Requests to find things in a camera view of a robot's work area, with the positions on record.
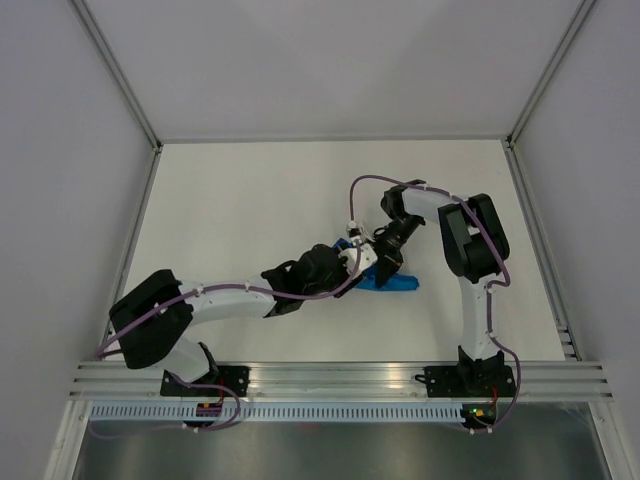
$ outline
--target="cable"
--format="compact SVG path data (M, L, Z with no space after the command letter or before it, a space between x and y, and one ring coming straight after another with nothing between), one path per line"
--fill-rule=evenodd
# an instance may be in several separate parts
M223 392L228 394L236 402L236 408L235 408L235 411L233 412L233 415L231 415L230 418L228 418L227 420L225 420L224 422L222 422L220 424L210 425L208 427L192 428L192 427L187 427L184 424L180 424L179 425L179 424L171 423L171 424L167 424L167 425L157 425L157 426L154 426L154 427L145 428L144 430L138 430L137 432L129 432L129 433L118 434L118 435L105 435L103 433L96 432L96 430L95 430L95 428L93 426L93 422L89 422L87 424L87 430L89 431L89 433L91 435L93 435L94 437L100 439L100 440L118 440L118 439L122 439L122 438L135 437L135 436L138 436L138 435L151 433L151 432L157 432L157 431L161 431L161 430L185 430L185 429L187 429L187 430L191 430L194 433L198 433L200 430L207 431L207 432L213 432L213 431L216 431L216 430L222 430L224 428L230 427L234 423L235 419L238 418L238 415L240 415L240 413L242 412L242 404L240 403L240 397L238 397L238 395L236 395L236 393L233 390L231 390L231 389L229 389L227 387L224 387L222 385L214 385L214 384L198 385L198 384L185 382L184 380L182 380L180 377L178 377L177 375L175 375L173 373L171 373L171 376L173 377L173 379L177 383L179 383L183 387L214 389L214 390L218 390L221 394Z
M289 298L292 300L322 300L323 298L332 297L340 293L345 288L347 288L349 284L356 278L358 274L358 268L360 267L360 258L362 256L362 248L358 242L356 242L356 252L357 252L356 261L353 267L353 271L349 274L347 279L341 285L334 288L330 292L320 293L318 295L297 295L295 293L278 292L276 290L271 290L271 289L262 288L262 287L254 287L254 286L247 287L247 285L240 284L240 283L223 283L219 285L209 285L207 287L202 288L201 290L193 289L186 293L183 293L182 295L178 295L177 297L173 297L172 299L167 300L166 302L158 305L155 308L152 308L147 313L145 313L141 317L131 322L129 325L124 327L122 330L120 330L118 333L116 333L114 336L110 337L102 345L100 345L94 352L93 356L94 358L103 358L104 353L107 350L107 348L109 348L109 346L113 345L115 342L117 342L122 337L127 335L133 329L138 328L140 325L142 325L144 322L148 321L149 319L153 318L156 314L160 313L162 310L169 308L170 306L175 305L178 302L187 300L188 298L198 296L202 293L214 292L216 290L247 290L250 292L264 293L265 295L272 295L274 297L280 297L280 298Z
M487 244L487 247L489 247L489 250L491 251L491 255L493 256L493 258L495 259L496 263L498 264L498 267L500 268L500 271L502 272L502 274L504 276L504 280L495 279L495 280L491 280L490 282L487 283L487 287L486 287L486 291L487 291L487 334L489 335L489 338L491 339L493 344L496 347L498 347L498 349L502 350L506 354L508 354L511 357L513 357L513 360L514 360L514 362L516 364L516 390L515 390L515 392L513 394L513 399L511 400L511 403L509 404L509 407L507 408L507 411L491 427L492 428L491 431L495 430L495 428L497 426L501 425L511 415L511 412L513 411L513 408L514 408L516 402L518 401L518 396L520 395L520 387L522 385L522 365L520 364L520 358L518 357L518 355L516 355L516 353L513 350L511 350L510 348L505 347L502 343L500 343L498 341L498 339L496 338L496 335L495 335L495 333L493 331L493 309L492 309L492 305L491 305L492 304L492 302L491 302L491 299L492 299L492 289L491 289L491 287L493 287L494 285L499 285L501 287L508 287L509 285L511 285L511 276L509 275L509 271L507 270L507 267L504 264L504 260L500 256L500 253L498 252L498 249L496 248L495 244L491 240L491 237L489 236L489 232L487 232L487 230L484 228L484 225L482 224L480 219L476 216L476 214L473 212L471 207L469 207L469 205L467 205L467 202L464 199L460 198L459 196L452 195L450 192L448 192L446 190L443 190L441 188L430 187L430 186L425 185L425 184L413 185L411 183L401 182L399 180L395 180L395 179L389 178L389 177L384 177L382 175L361 175L361 176L357 177L351 183L351 187L349 188L349 213L351 215L351 220L355 220L355 212L354 212L354 208L353 208L353 193L354 193L355 187L359 182L361 182L362 180L366 180L366 179L382 180L384 182L393 183L395 185L401 185L403 187L410 188L412 190L420 190L420 191L423 191L423 192L438 193L440 195L444 195L445 197L448 197L448 198L452 199L456 203L459 203L460 206L462 207L462 209L467 214L467 216L471 219L471 221L473 222L475 227L480 232L480 235L482 236L483 240ZM479 430L474 430L474 433L489 433L489 428L483 428L483 429L479 429Z

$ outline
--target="metal frame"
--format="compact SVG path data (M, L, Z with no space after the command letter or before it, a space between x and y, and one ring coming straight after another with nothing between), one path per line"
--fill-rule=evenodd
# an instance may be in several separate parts
M529 122L529 119L531 118L531 115L538 106L538 103L542 99L542 96L547 90L547 87L558 72L558 69L564 62L567 53L571 49L571 46L575 42L578 34L582 30L582 27L584 26L585 22L589 18L589 15L593 11L593 8L597 3L598 0L581 0L580 5L578 5L578 8L573 14L573 17L571 17L569 25L567 25L567 28L565 29L560 42L558 42L558 45L553 51L551 58L542 71L542 75L540 75L540 78L538 78L538 81L536 82L531 95L529 95L524 108L520 112L520 115L518 115L518 119L511 129L511 133L507 137L509 143L517 141L524 131L527 123Z
M421 402L424 384L414 380L422 369L455 362L231 363L251 369L247 398L260 402ZM129 370L124 362L83 362L78 366L70 400L173 401L160 397L163 370ZM205 395L189 400L206 401ZM520 399L524 402L610 402L611 390L597 362L522 362ZM485 402L486 398L453 398Z
M151 148L154 150L159 149L162 146L162 142L158 139L153 127L149 123L147 115L144 113L140 102L133 93L133 89L122 71L122 67L120 67L116 57L113 55L111 47L102 33L98 22L96 22L91 9L85 0L68 0L68 2L76 14L80 24L89 36L89 40L91 40L96 52L107 68L109 75L116 83L118 90L120 90L122 98L127 104L127 107L129 107L129 111L133 115L133 118L138 122L138 125L140 125L144 135L151 144Z
M154 158L150 163L149 174L142 189L137 214L131 227L131 235L121 262L120 273L112 290L111 296L115 300L122 294L131 265L158 166L162 142L150 125L86 1L68 0L68 2L103 60L110 76L118 86L132 115L154 149ZM599 438L612 478L626 480L640 478L632 461L633 452L628 447L629 443L621 429L621 422L617 418L612 403L613 397L601 365L596 362L576 361L580 360L580 356L569 325L570 312L558 282L557 272L530 194L526 174L515 149L515 142L524 131L531 115L596 4L597 0L581 1L510 134L504 139L496 136L491 138L502 141L515 190L558 325L558 334L563 344L565 356L567 360L573 360L523 362L523 384L520 399L524 402L588 404L593 417L594 432ZM420 139L460 138L458 136L420 137ZM486 136L473 138L488 139ZM363 138L340 138L340 140L345 139L362 140ZM308 139L288 138L282 140L303 141ZM313 140L330 139L314 138ZM247 141L247 139L238 139L238 141ZM292 402L307 406L318 404L318 402L324 405L340 402L340 404L351 404L351 406L360 405L361 403L358 402L387 406L406 405L407 407L442 405L441 399L438 400L438 403L429 399L426 396L424 385L413 380L413 375L420 373L422 367L433 364L443 365L447 362L249 364L252 370L248 394L250 401L254 404L258 402L261 405L282 406L290 405ZM81 363L74 375L69 392L69 402L56 437L45 478L72 478L87 421L91 412L95 411L93 410L94 402L100 402L98 405L105 405L104 402L115 404L118 401L143 402L147 405L172 405L176 404L176 401L182 402L180 399L159 397L161 375L162 372L159 369L128 370L122 362ZM458 405L459 403L462 403L461 399L451 399L449 405Z

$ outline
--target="robotic arm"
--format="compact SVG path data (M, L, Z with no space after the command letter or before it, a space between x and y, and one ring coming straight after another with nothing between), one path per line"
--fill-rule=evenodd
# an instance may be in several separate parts
M482 222L501 258L508 258L509 245L491 199L481 194L469 198L467 205ZM333 292L351 278L333 295L339 298L357 285L364 270L373 265L379 288L400 269L404 261L402 246L428 220L440 224L447 264L460 279L464 326L458 373L468 393L477 392L474 383L504 367L504 355L487 331L487 302L493 296L486 295L486 288L500 273L500 267L461 206L449 197L395 186L385 192L381 207L391 221L376 229L372 237L354 221L349 222L350 245L346 242L335 247L316 245L297 261L287 261L239 282L244 289L238 288L238 283L212 288L179 281L171 270L153 273L109 311L117 333L168 300L187 297L188 292L198 293L161 309L119 339L127 367L155 365L185 382L211 382L218 375L218 367L204 344L183 337L187 328L225 318L285 315L302 306L304 300L296 297ZM358 249L360 261L356 262Z

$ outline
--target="blue object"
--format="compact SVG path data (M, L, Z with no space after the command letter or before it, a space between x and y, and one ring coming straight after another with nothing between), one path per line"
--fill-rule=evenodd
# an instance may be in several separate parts
M336 246L349 246L351 244L347 242L344 238L339 238L338 241L334 244ZM385 283L382 288L376 287L376 271L378 267L375 265L367 268L364 271L364 278L355 288L359 288L361 290L371 290L374 292L411 292L417 290L420 286L420 282L413 275L402 275L400 273L395 273L387 283Z

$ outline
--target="black mounting plate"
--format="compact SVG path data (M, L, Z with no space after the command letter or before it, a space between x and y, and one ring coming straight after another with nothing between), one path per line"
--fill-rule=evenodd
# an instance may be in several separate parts
M241 365L218 365L218 372L211 372L198 380L199 384L224 385L239 397L247 396L249 386L249 367ZM189 388L180 385L167 371L162 376L161 397L219 397L214 389Z
M513 397L516 393L513 371L508 365L503 365L496 375L492 375L491 380L480 383L473 391L462 381L456 365L425 367L424 383L429 398L491 398L493 387L496 387L500 398Z

